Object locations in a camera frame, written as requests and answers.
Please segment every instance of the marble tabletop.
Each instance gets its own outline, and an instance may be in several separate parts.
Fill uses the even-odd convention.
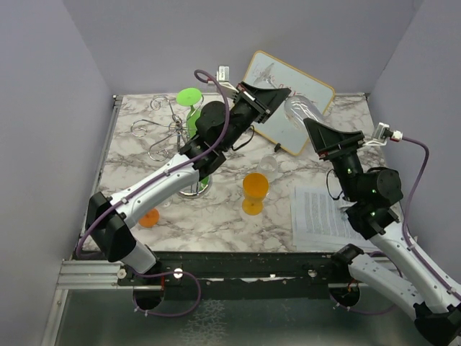
[[[185,119],[189,109],[176,103],[175,94],[166,95],[175,113]],[[147,134],[137,138],[130,132],[135,120],[148,119],[160,124],[171,122],[169,106],[162,102],[160,110],[152,110],[153,95],[129,95],[122,107],[104,165],[99,190],[105,195],[125,189],[161,167],[164,162],[149,158],[149,146],[165,136],[166,128],[146,126]],[[205,94],[205,103],[221,99],[216,94]],[[373,123],[365,96],[338,96],[326,112],[326,122],[338,130],[362,130],[366,136],[373,132]],[[249,138],[245,133],[243,143]],[[176,137],[159,145],[157,150],[176,152]],[[274,153],[274,144],[255,134],[249,145],[226,154],[228,160],[212,175],[212,187],[205,196],[195,200],[174,195],[171,205],[158,206],[159,222],[151,229],[139,225],[132,228],[134,237],[153,251],[217,251],[217,252],[294,252],[290,214],[290,192],[296,185],[324,187],[329,162],[318,159],[311,144],[299,156],[283,150],[274,157],[279,163],[279,174],[271,183],[264,210],[257,216],[242,211],[242,181],[255,172],[261,157]],[[359,151],[364,169],[385,164],[382,152],[376,147]],[[339,188],[330,177],[332,188]],[[85,249],[96,249],[88,241]]]

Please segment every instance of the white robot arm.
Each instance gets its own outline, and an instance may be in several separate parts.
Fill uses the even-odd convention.
[[[361,131],[343,133],[308,118],[304,123],[315,152],[320,159],[333,164],[344,198],[354,202],[346,210],[352,228],[381,249],[407,280],[377,265],[363,252],[352,251],[351,256],[348,252],[354,249],[346,247],[336,256],[346,258],[353,278],[369,284],[401,307],[433,345],[457,345],[455,339],[461,332],[461,286],[403,231],[406,223],[401,223],[390,209],[403,197],[398,172],[386,167],[363,172],[357,156],[357,149],[364,145]],[[381,123],[373,137],[367,145],[384,145],[388,138],[405,140],[401,132],[391,131]]]

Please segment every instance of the gray wall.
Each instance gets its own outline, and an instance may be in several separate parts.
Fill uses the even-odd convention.
[[[461,280],[460,80],[461,1],[426,0],[370,97],[375,121],[384,121],[431,149],[413,199],[410,227],[424,249]],[[412,144],[388,144],[389,165],[400,170],[405,192],[423,159]]]
[[[0,345],[39,345],[112,108],[59,0],[0,11]]]
[[[197,85],[196,68],[242,80],[265,50],[332,85],[370,92],[421,0],[63,0],[119,94]]]

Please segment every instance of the whiteboard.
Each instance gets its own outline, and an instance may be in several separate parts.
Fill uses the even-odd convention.
[[[334,98],[334,89],[308,74],[258,50],[251,59],[244,82],[258,88],[290,88],[290,96],[306,96],[322,113]],[[285,116],[283,104],[264,124],[254,124],[257,133],[292,155],[299,155],[309,140],[308,132],[296,128]]]

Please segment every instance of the small orange cup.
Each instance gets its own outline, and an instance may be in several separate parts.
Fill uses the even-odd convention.
[[[258,215],[264,208],[263,200],[269,191],[269,182],[261,173],[250,173],[243,179],[242,209],[249,215]]]
[[[154,208],[139,219],[139,224],[142,227],[149,229],[151,227],[154,227],[156,223],[158,223],[159,218],[160,214],[158,214],[158,210]]]

